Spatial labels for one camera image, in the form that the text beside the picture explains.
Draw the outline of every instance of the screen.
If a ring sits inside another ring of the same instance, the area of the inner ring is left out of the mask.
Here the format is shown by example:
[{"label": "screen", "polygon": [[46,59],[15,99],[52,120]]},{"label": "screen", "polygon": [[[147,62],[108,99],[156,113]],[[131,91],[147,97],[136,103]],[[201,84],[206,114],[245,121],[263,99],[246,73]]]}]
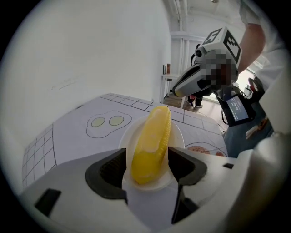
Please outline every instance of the screen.
[{"label": "screen", "polygon": [[240,121],[249,117],[238,96],[235,96],[227,100],[226,102],[231,110],[235,121]]}]

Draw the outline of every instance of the floor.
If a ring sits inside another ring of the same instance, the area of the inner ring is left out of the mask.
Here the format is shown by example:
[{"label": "floor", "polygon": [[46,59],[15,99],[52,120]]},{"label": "floor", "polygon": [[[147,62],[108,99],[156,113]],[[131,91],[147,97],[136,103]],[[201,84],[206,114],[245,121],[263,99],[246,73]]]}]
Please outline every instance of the floor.
[{"label": "floor", "polygon": [[[172,93],[170,93],[169,97],[166,97],[164,99],[164,104],[171,105],[178,108],[180,108],[181,103],[182,103],[182,99],[180,97],[174,96]],[[207,117],[211,117],[217,122],[221,132],[222,133],[225,132],[228,128],[228,125],[225,124],[221,118],[221,106],[217,103],[214,103],[208,100],[202,100],[202,105],[203,105],[202,108],[193,108],[187,102],[187,99],[185,99],[183,109],[200,113]]]}]

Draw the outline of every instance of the yellow corn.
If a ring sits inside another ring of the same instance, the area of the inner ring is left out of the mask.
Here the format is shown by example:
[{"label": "yellow corn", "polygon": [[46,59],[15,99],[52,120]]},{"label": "yellow corn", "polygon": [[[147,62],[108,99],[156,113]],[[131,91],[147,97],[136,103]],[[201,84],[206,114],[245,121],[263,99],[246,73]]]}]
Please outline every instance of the yellow corn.
[{"label": "yellow corn", "polygon": [[131,163],[131,175],[139,184],[152,181],[158,176],[170,131],[170,110],[165,106],[155,107],[142,129]]}]

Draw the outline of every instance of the fried egg drawing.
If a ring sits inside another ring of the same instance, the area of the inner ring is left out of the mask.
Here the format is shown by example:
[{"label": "fried egg drawing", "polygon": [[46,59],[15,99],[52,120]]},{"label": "fried egg drawing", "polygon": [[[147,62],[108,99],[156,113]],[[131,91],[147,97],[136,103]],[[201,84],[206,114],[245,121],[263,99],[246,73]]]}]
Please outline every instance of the fried egg drawing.
[{"label": "fried egg drawing", "polygon": [[127,126],[132,120],[128,114],[109,111],[92,116],[87,122],[87,135],[92,138],[104,138],[112,132]]}]

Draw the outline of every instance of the white plate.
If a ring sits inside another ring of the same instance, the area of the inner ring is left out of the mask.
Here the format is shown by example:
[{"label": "white plate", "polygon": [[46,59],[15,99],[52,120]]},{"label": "white plate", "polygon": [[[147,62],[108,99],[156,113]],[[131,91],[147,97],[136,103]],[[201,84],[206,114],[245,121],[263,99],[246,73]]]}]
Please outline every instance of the white plate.
[{"label": "white plate", "polygon": [[[127,128],[127,130],[125,131],[121,138],[119,148],[126,148],[127,169],[123,176],[124,181],[142,191],[156,191],[166,187],[168,184],[171,183],[171,181],[174,178],[168,165],[168,150],[165,153],[165,157],[161,165],[161,172],[158,179],[140,185],[132,179],[130,174],[131,162],[135,151],[135,147],[138,143],[138,139],[140,138],[141,131],[147,118],[148,116],[142,116]],[[181,131],[173,121],[171,121],[171,131],[168,146],[181,148],[185,147]]]}]

